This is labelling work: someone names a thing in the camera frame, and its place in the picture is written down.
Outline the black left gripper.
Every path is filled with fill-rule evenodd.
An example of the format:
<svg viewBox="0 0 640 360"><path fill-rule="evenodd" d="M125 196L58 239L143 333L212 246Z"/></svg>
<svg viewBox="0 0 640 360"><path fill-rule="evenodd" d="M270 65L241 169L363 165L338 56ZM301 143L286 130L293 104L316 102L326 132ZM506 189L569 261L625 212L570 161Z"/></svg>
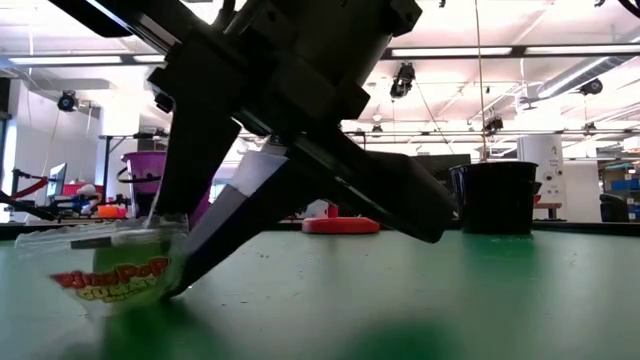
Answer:
<svg viewBox="0 0 640 360"><path fill-rule="evenodd" d="M309 139L330 159L311 172L318 199L428 243L453 217L446 190L403 154L367 151L341 129L369 97L364 82L389 42L409 33L413 1L227 1L206 22L179 1L62 1L105 37L134 35L164 56L149 76L172 115L153 212L190 214L242 131L265 144Z"/></svg>

